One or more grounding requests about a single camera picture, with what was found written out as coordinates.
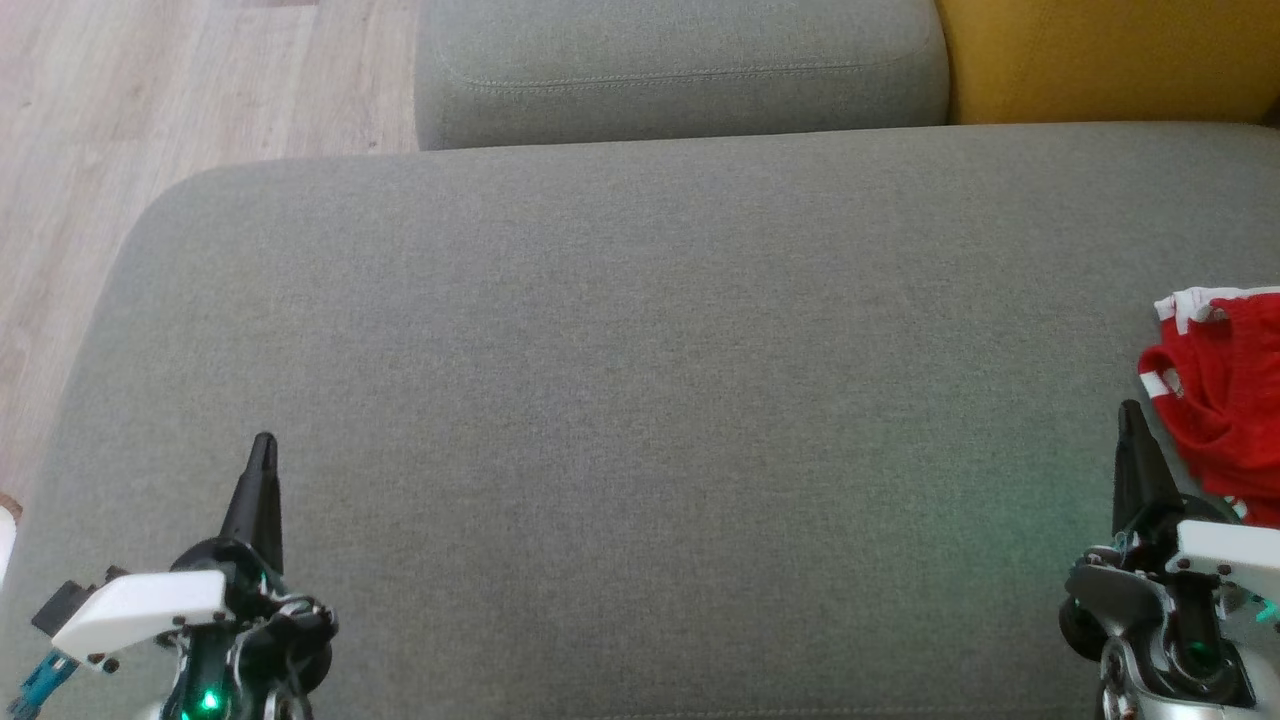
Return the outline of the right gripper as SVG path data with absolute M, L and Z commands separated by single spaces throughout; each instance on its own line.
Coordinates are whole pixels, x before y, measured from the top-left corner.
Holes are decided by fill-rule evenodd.
M 1183 495 L 1140 404 L 1117 410 L 1112 534 L 1071 568 L 1060 632 L 1100 670 L 1101 701 L 1252 701 L 1256 656 L 1224 633 L 1254 594 L 1207 541 L 1244 527 Z

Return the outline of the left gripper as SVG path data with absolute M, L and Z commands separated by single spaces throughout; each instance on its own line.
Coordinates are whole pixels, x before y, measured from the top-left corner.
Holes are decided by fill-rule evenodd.
M 172 619 L 178 653 L 168 719 L 312 719 L 339 632 L 337 611 L 283 579 L 278 442 L 261 432 L 236 484 L 219 536 L 183 553 L 174 570 L 212 570 L 221 601 L 207 621 Z

